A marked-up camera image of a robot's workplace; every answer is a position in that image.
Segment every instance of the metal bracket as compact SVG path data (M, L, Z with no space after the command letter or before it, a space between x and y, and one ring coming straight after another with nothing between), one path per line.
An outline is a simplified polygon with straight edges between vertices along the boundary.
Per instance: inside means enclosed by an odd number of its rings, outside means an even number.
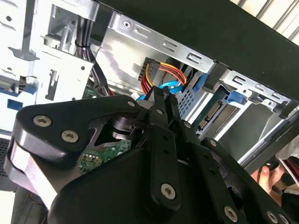
M226 70L220 78L225 84L236 88L236 92L244 95L254 104L261 103L272 111L278 104L290 102L290 99L274 90L233 70Z
M124 15L116 12L111 17L109 28L117 33L143 43L159 52L171 56L199 71L209 72L214 66L213 59L172 40Z

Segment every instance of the screw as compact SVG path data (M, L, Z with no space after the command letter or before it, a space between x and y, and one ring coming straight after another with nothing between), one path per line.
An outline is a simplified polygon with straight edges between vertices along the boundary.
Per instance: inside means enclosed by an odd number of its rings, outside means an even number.
M275 224L278 223L277 218L275 217L275 215L274 215L272 212L267 211L267 215L268 215L269 219L270 219L273 223L275 223Z
M161 185L161 192L166 198L170 200L173 200L176 197L176 191L171 185L167 183Z
M66 131L62 132L61 138L66 142L75 143L76 141L78 141L79 136L74 131L66 130Z
M135 104L134 104L133 102L131 102L131 101L128 101L128 104L129 104L130 106L135 106Z
M237 216L236 212L231 207L225 206L224 213L234 223L238 222L238 216Z
M188 128L191 127L191 125L190 125L187 121L184 121L184 124L185 124L185 126L188 127Z
M131 23L129 21L124 21L122 25L126 29L129 29L131 27Z
M211 145L214 146L214 147L217 146L217 144L216 144L216 142L215 142L214 140L210 140L210 143L211 143Z
M163 111L159 110L159 109L156 109L156 111L159 113L159 114L163 114Z
M289 224L289 221L286 219L286 217L283 214L279 213L278 215L285 224Z
M37 115L33 118L33 123L40 127L48 127L52 124L52 121L47 116Z

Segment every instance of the black cable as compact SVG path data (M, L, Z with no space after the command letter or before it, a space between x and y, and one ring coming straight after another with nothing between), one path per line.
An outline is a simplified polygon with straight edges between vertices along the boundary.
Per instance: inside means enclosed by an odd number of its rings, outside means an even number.
M78 17L76 56L94 63L91 70L91 77L94 80L92 88L95 90L96 94L99 96L110 96L111 94L104 72L95 60L95 57L90 49L90 36L92 28L92 20L85 19L81 16Z

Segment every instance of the white panel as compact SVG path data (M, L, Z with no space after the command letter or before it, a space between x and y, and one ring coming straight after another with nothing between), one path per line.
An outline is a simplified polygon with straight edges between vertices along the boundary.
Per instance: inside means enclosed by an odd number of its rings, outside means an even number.
M266 0L247 0L243 9L251 15L256 16L265 3Z
M261 18L261 21L269 27L273 27L280 17L285 13L293 0L275 0Z
M293 12L286 18L284 23L277 30L280 34L289 38L299 26L299 4L294 8Z

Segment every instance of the black plastic bracket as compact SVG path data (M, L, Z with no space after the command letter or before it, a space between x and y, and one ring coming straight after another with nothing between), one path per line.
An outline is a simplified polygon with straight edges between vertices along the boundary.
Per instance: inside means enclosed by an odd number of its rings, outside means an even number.
M212 138L205 138L201 145L210 149L214 159L227 171L226 187L231 188L231 193L235 196L238 195L244 202L242 206L249 223L272 224L273 222L267 214L268 211L274 214L277 219L280 219L279 214L282 214L291 220L217 141Z
M216 65L212 68L212 71L208 75L206 82L202 89L209 93L214 93L216 91L215 85L219 81L219 78L223 73L228 69L228 67L220 62L217 62Z

